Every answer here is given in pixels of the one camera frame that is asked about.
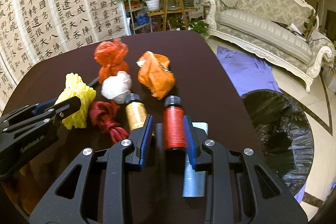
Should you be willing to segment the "dark red knotted cloth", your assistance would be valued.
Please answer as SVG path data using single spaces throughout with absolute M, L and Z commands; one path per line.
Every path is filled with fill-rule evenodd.
M 95 101 L 90 104 L 88 115 L 94 127 L 101 133 L 108 134 L 112 144 L 127 139 L 130 132 L 116 122 L 117 112 L 120 106 L 114 101 Z

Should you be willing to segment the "gold label small bottle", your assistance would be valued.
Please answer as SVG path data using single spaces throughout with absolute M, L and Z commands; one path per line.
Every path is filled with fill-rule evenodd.
M 138 94 L 129 93 L 125 98 L 125 111 L 130 131 L 141 128 L 146 120 L 147 112 Z

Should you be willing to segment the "red label small bottle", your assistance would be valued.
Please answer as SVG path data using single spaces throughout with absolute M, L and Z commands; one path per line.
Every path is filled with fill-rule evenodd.
M 185 158 L 184 116 L 185 111 L 181 99 L 178 96 L 168 96 L 165 99 L 165 110 L 163 112 L 163 146 L 170 161 Z

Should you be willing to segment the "white paper ball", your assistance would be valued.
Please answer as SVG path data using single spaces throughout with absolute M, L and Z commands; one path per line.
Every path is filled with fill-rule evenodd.
M 131 85 L 131 76 L 125 71 L 119 71 L 116 76 L 110 76 L 103 81 L 101 95 L 117 104 L 124 104 L 130 94 Z

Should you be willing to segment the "red plastic bag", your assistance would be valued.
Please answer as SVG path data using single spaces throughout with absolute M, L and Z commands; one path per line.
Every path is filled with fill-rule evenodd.
M 95 49 L 94 59 L 101 65 L 98 82 L 102 84 L 108 77 L 116 76 L 119 71 L 129 73 L 129 65 L 124 61 L 128 47 L 120 38 L 111 42 L 101 42 Z

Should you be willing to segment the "orange plastic bag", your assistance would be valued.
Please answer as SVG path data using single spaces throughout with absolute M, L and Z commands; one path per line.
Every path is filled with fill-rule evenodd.
M 158 100 L 164 98 L 174 87 L 176 78 L 169 70 L 167 56 L 146 51 L 137 61 L 138 80 L 146 86 Z

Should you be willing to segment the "black bag lined trash bin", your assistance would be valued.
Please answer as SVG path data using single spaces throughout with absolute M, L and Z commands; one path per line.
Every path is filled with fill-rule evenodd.
M 292 195 L 305 186 L 314 158 L 310 123 L 297 102 L 274 90 L 241 96 L 252 121 L 267 166 Z

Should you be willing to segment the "dark maroon tablecloth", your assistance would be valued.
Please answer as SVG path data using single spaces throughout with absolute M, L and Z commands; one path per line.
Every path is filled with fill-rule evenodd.
M 166 31 L 124 36 L 129 52 L 132 91 L 140 95 L 154 121 L 162 121 L 164 102 L 151 96 L 148 88 L 138 82 L 139 57 L 146 51 L 165 55 L 177 80 L 172 94 L 179 96 L 182 106 L 195 122 L 206 122 L 209 136 L 225 147 L 242 151 L 253 149 L 261 155 L 261 146 L 244 104 L 229 77 L 204 39 L 192 31 Z M 42 103 L 57 97 L 65 86 L 68 73 L 79 74 L 86 83 L 98 75 L 100 65 L 94 60 L 96 46 L 90 44 L 63 53 L 34 65 L 14 89 L 5 107 L 9 113 L 20 107 Z M 31 168 L 36 183 L 28 186 L 19 176 L 1 187 L 1 223 L 25 223 L 26 219 L 14 206 L 21 193 L 28 193 L 27 202 L 34 207 L 55 179 L 83 148 L 96 150 L 110 146 L 110 139 L 91 126 L 67 130 L 61 127 L 60 139 L 36 157 Z M 151 168 L 130 176 L 132 213 L 135 223 L 203 223 L 206 200 L 183 198 L 183 180 L 179 175 L 168 177 L 163 197 L 158 194 Z

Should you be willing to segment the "metal shelf with blue crate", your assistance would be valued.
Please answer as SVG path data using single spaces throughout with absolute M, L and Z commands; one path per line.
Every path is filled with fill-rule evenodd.
M 142 34 L 151 32 L 151 20 L 147 16 L 147 7 L 143 0 L 124 0 L 127 22 L 130 33 Z

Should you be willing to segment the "purple cloth on floor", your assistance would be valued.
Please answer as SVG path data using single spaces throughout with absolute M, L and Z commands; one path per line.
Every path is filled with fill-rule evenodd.
M 273 76 L 272 67 L 265 61 L 224 47 L 217 48 L 217 58 L 239 96 L 260 89 L 282 93 Z M 297 202 L 302 201 L 305 186 L 294 196 Z

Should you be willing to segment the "wooden plant stand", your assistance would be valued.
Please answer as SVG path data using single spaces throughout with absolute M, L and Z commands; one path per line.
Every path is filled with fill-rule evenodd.
M 181 14 L 182 15 L 182 22 L 185 27 L 185 30 L 188 29 L 188 21 L 186 14 L 188 12 L 195 11 L 195 8 L 185 8 L 183 4 L 183 0 L 178 0 L 177 4 L 175 5 L 176 8 L 169 8 L 168 6 L 169 0 L 163 0 L 163 9 L 156 9 L 154 11 L 147 11 L 147 16 L 151 19 L 154 16 L 163 16 L 162 28 L 161 31 L 167 30 L 167 24 L 169 22 L 168 15 L 169 14 Z

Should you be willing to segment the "small floor plant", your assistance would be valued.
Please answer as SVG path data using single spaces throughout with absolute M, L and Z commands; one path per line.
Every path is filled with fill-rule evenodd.
M 209 24 L 206 23 L 204 20 L 199 18 L 192 18 L 189 20 L 189 31 L 194 31 L 200 34 L 201 36 L 205 37 L 208 36 L 208 28 Z

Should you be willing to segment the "papers on sofa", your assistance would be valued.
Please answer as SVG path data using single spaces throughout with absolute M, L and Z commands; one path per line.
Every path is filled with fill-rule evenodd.
M 274 22 L 277 25 L 281 26 L 282 28 L 285 28 L 286 30 L 290 31 L 295 36 L 297 36 L 297 37 L 299 37 L 299 38 L 301 38 L 303 40 L 306 40 L 306 37 L 303 36 L 303 34 L 299 31 L 299 29 L 294 24 L 291 24 L 291 25 L 288 26 L 285 23 L 276 22 L 276 21 L 272 21 L 272 22 Z

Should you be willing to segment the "ornate white sofa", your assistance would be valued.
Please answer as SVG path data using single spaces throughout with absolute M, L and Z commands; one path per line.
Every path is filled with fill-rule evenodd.
M 323 66 L 331 67 L 335 46 L 319 32 L 319 17 L 305 0 L 200 0 L 209 36 L 282 67 L 302 79 L 306 91 Z M 303 40 L 276 23 L 294 24 Z

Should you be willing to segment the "calligraphy wall scroll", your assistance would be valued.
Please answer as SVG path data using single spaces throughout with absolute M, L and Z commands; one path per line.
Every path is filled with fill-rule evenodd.
M 1 106 L 35 64 L 129 33 L 118 0 L 1 0 Z

